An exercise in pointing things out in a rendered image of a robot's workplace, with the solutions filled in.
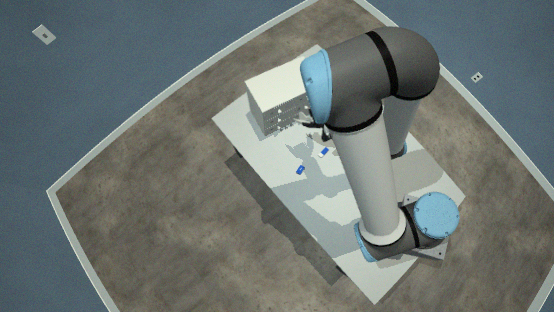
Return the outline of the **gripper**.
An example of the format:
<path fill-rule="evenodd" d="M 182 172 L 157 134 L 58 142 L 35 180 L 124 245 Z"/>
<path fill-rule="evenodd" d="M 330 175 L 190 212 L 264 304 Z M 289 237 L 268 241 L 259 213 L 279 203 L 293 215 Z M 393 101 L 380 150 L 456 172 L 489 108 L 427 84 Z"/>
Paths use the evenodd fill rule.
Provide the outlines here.
<path fill-rule="evenodd" d="M 312 116 L 311 109 L 309 109 L 310 117 L 305 116 L 303 112 L 299 112 L 299 119 L 293 119 L 294 121 L 298 122 L 299 124 L 307 127 L 307 128 L 324 128 L 323 124 L 317 124 Z M 312 118 L 311 118 L 312 117 Z M 313 119 L 313 122 L 311 122 Z"/>

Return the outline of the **grey drawer front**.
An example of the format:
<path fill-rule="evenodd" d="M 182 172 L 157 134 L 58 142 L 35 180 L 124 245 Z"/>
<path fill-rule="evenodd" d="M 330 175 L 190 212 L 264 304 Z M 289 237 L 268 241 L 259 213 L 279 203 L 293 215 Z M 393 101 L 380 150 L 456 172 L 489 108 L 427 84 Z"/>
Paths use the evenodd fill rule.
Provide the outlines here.
<path fill-rule="evenodd" d="M 280 123 L 277 123 L 267 129 L 265 129 L 265 132 L 266 132 L 266 135 L 276 131 L 276 130 L 280 130 L 282 127 L 288 125 L 290 123 L 290 117 L 281 121 Z"/>
<path fill-rule="evenodd" d="M 303 110 L 307 110 L 309 107 L 310 107 L 310 106 L 309 106 L 309 102 L 306 101 L 306 102 L 304 102 L 304 103 L 302 103 L 302 104 L 300 104 L 300 105 L 294 107 L 294 108 L 293 108 L 292 115 L 297 114 L 297 113 L 299 113 L 299 112 L 301 112 L 301 111 L 303 111 Z"/>
<path fill-rule="evenodd" d="M 279 115 L 277 115 L 277 116 L 275 116 L 275 117 L 273 117 L 273 118 L 271 118 L 271 119 L 265 121 L 265 128 L 268 128 L 268 127 L 270 127 L 270 126 L 272 126 L 272 125 L 274 125 L 274 124 L 276 124 L 276 123 L 280 123 L 281 120 L 284 120 L 284 119 L 290 117 L 290 116 L 291 116 L 291 110 L 292 110 L 292 109 L 290 109 L 290 110 L 288 110 L 288 111 L 285 111 L 285 112 L 283 112 L 283 113 L 281 113 L 281 114 L 279 114 Z"/>
<path fill-rule="evenodd" d="M 264 120 L 268 120 L 282 112 L 292 108 L 293 99 L 264 112 Z M 282 110 L 282 111 L 281 111 Z"/>
<path fill-rule="evenodd" d="M 307 99 L 306 99 L 306 98 L 307 98 L 306 93 L 304 93 L 304 94 L 302 94 L 302 95 L 296 97 L 296 98 L 294 99 L 294 106 L 293 106 L 293 107 L 295 107 L 295 106 L 297 106 L 297 105 L 299 105 L 299 104 L 301 104 L 301 103 L 307 101 L 308 98 L 307 98 Z"/>
<path fill-rule="evenodd" d="M 304 110 L 304 111 L 302 111 L 302 112 L 304 113 L 305 116 L 306 116 L 306 114 L 310 114 L 310 113 L 309 113 L 309 110 Z M 291 123 L 294 122 L 293 118 L 298 118 L 298 119 L 299 119 L 299 113 L 297 113 L 297 114 L 295 114 L 295 115 L 292 116 L 292 118 L 291 118 Z"/>

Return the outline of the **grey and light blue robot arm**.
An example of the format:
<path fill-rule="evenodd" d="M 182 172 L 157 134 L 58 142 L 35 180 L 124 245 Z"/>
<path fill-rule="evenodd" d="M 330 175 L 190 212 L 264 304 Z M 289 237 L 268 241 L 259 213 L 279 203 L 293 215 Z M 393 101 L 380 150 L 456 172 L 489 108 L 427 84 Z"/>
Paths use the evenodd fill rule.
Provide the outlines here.
<path fill-rule="evenodd" d="M 450 236 L 459 223 L 455 202 L 430 192 L 400 210 L 391 161 L 406 154 L 421 100 L 438 81 L 433 46 L 406 28 L 375 28 L 305 58 L 300 73 L 315 122 L 325 123 L 321 139 L 333 140 L 360 207 L 354 231 L 367 262 Z"/>

